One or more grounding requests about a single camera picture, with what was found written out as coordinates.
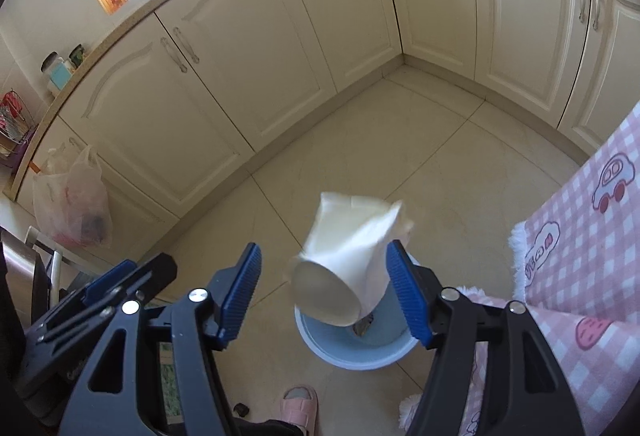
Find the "white paper cup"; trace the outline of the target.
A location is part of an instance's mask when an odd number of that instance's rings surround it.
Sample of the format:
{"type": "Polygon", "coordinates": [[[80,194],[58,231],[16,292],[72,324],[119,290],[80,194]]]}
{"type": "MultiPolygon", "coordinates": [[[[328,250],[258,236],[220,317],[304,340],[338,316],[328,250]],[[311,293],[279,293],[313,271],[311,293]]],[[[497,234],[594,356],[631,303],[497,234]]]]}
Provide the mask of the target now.
{"type": "Polygon", "coordinates": [[[322,193],[288,271],[295,306],[330,326],[348,327],[367,317],[390,283],[387,245],[407,243],[413,226],[401,201],[322,193]]]}

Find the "blue plastic trash bin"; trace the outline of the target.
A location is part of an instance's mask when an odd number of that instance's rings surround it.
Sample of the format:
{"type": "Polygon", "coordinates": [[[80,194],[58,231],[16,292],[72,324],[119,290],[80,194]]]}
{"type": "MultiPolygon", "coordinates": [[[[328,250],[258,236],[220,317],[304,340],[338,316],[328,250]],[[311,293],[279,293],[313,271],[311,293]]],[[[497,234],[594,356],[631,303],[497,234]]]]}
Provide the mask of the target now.
{"type": "Polygon", "coordinates": [[[418,344],[390,284],[385,256],[323,266],[300,261],[290,278],[297,330],[317,357],[349,371],[395,364],[418,344]]]}

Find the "steel kettle appliance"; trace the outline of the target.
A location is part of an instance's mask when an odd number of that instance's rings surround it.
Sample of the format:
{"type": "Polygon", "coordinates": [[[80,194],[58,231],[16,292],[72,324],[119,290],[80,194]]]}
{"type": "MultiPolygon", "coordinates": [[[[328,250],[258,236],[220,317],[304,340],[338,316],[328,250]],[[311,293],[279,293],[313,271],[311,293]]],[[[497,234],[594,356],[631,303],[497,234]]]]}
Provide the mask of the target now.
{"type": "Polygon", "coordinates": [[[9,231],[1,230],[1,274],[6,278],[17,317],[29,328],[49,309],[50,280],[40,254],[9,231]]]}

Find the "pink checkered tablecloth table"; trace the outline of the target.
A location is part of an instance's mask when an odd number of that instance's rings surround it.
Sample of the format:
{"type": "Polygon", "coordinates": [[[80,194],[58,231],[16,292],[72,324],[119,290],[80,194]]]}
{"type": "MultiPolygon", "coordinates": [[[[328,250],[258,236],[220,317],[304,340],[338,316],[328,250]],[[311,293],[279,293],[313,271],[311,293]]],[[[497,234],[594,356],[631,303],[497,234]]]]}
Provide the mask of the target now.
{"type": "MultiPolygon", "coordinates": [[[[457,289],[474,303],[523,303],[551,347],[584,434],[639,430],[639,115],[631,111],[582,168],[510,238],[510,300],[457,289]]],[[[477,434],[488,345],[475,346],[472,382],[456,435],[477,434]]],[[[423,392],[404,400],[408,435],[423,392]]]]}

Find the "hanging plastic bag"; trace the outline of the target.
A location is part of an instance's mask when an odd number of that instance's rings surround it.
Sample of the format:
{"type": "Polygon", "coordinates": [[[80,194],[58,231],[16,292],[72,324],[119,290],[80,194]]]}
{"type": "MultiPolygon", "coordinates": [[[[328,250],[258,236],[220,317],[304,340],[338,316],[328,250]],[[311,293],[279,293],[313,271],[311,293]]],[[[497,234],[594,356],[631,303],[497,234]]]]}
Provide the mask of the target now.
{"type": "Polygon", "coordinates": [[[67,141],[48,151],[32,180],[38,229],[66,248],[109,247],[113,221],[98,157],[67,141]]]}

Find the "pink slipper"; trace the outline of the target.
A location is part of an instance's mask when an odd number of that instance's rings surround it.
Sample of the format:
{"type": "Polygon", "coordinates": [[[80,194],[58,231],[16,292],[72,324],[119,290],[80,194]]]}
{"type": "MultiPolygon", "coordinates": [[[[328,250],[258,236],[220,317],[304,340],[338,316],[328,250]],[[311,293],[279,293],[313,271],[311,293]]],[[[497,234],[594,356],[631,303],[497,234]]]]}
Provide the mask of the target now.
{"type": "Polygon", "coordinates": [[[280,400],[280,419],[299,428],[304,435],[316,431],[319,401],[309,385],[295,385],[280,400]]]}

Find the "teal box on counter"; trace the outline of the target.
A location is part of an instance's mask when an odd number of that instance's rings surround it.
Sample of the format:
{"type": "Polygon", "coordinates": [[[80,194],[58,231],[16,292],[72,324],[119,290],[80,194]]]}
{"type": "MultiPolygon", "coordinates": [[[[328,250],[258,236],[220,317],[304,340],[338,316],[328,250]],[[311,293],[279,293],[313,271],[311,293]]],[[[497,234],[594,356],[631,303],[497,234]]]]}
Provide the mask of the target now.
{"type": "Polygon", "coordinates": [[[62,91],[65,88],[65,85],[70,82],[70,78],[72,78],[73,71],[67,67],[64,62],[55,62],[49,71],[49,77],[54,86],[62,91]]]}

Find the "dark green can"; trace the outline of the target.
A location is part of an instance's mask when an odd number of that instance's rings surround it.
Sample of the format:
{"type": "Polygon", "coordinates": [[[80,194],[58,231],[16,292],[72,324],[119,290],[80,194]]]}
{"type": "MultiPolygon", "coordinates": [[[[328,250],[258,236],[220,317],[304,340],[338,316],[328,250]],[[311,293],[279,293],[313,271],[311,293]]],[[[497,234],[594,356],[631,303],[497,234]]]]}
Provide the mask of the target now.
{"type": "Polygon", "coordinates": [[[86,49],[82,44],[77,44],[68,54],[68,59],[74,66],[75,69],[78,69],[82,63],[84,62],[86,57],[86,49]]]}

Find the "lower cream cabinets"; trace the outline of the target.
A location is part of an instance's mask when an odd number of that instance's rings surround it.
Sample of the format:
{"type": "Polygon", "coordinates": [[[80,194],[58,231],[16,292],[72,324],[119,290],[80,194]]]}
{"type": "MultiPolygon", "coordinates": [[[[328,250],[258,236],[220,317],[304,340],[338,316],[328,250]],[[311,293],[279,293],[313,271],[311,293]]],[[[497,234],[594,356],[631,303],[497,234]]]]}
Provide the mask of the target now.
{"type": "Polygon", "coordinates": [[[596,148],[634,104],[639,0],[133,0],[32,135],[6,196],[34,206],[50,148],[91,146],[113,204],[102,262],[137,257],[317,109],[410,56],[596,148]]]}

